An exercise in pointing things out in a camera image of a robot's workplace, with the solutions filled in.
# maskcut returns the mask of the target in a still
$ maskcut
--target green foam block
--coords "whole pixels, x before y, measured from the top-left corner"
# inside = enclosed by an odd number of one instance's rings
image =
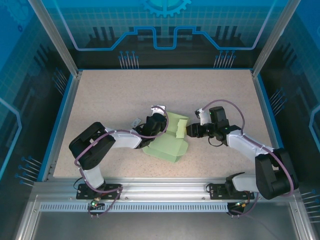
[[[147,155],[175,163],[188,149],[188,143],[184,140],[184,137],[189,118],[172,112],[167,112],[167,114],[169,125],[166,132],[155,138],[149,146],[142,150]]]

